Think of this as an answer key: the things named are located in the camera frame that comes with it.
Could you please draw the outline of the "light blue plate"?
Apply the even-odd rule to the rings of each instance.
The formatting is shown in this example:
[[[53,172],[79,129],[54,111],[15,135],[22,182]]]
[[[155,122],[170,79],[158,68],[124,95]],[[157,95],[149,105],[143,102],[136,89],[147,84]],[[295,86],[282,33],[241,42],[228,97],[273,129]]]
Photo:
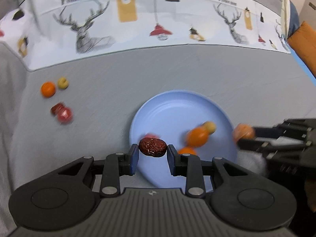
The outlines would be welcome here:
[[[195,149],[200,159],[223,157],[236,163],[238,149],[227,114],[210,99],[185,90],[166,91],[146,101],[132,120],[129,143],[137,144],[146,134],[153,134],[180,150],[185,147],[187,132],[206,121],[214,122],[216,131],[204,146]]]

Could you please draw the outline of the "dark red jujube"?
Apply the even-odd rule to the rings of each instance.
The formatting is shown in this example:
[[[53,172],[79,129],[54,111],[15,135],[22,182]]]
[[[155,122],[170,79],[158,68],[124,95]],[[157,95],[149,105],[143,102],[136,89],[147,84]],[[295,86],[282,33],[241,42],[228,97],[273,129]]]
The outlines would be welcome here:
[[[50,112],[53,116],[56,116],[58,114],[58,112],[64,108],[65,105],[63,103],[57,103],[56,105],[54,105],[51,109]]]
[[[140,140],[138,148],[144,155],[158,158],[165,155],[167,144],[158,138],[145,137]]]

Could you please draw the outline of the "small yellow fruit on plate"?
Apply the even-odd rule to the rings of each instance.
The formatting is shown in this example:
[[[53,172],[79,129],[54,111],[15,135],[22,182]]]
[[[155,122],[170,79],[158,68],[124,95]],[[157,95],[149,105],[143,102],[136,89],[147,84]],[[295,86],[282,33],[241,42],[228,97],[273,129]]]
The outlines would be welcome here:
[[[206,121],[203,123],[202,126],[208,131],[209,135],[212,135],[213,133],[215,133],[217,129],[216,124],[212,121]]]

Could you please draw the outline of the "orange pillow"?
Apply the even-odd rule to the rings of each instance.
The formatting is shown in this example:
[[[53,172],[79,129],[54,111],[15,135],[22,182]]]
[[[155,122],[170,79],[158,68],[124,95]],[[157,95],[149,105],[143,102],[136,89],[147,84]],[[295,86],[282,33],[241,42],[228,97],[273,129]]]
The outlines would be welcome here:
[[[305,21],[288,38],[288,43],[299,58],[305,63],[315,77],[316,67],[316,37],[315,30]]]

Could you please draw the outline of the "deer print cushion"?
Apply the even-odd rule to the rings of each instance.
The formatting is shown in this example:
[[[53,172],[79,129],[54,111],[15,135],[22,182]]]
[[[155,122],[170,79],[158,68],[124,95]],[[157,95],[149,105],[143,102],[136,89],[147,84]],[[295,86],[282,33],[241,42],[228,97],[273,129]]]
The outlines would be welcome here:
[[[1,43],[32,71],[187,44],[288,53],[289,21],[289,0],[1,0]]]

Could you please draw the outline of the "small yellow-green fruit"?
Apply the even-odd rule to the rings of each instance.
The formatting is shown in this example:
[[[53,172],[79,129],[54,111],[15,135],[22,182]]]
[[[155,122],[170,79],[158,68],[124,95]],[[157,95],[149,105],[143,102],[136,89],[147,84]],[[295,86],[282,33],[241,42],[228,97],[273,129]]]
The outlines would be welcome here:
[[[65,77],[61,77],[57,81],[57,86],[59,89],[66,89],[69,86],[69,81]]]

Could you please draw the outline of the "red wrapped fruit left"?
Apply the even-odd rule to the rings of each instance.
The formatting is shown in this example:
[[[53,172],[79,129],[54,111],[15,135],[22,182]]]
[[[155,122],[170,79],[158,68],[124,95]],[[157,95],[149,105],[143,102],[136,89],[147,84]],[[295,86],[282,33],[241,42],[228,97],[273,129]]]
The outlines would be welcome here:
[[[73,113],[69,107],[62,107],[57,113],[57,120],[61,124],[68,124],[73,119]]]

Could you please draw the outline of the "orange tangerine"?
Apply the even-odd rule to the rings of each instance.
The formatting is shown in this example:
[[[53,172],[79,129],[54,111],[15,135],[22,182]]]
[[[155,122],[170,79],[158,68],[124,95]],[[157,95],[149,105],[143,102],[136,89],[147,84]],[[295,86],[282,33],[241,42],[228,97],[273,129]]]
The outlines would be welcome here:
[[[248,124],[238,124],[233,130],[233,138],[236,142],[240,139],[254,139],[256,137],[256,132],[254,128]]]
[[[192,148],[192,147],[184,147],[181,148],[180,150],[177,150],[178,154],[183,155],[183,154],[190,154],[190,155],[197,155],[197,152]]]
[[[55,92],[56,92],[56,87],[53,82],[48,81],[48,82],[43,83],[43,85],[41,86],[41,94],[45,98],[54,96]]]
[[[209,132],[204,126],[196,127],[186,134],[185,143],[192,148],[198,148],[206,144]]]

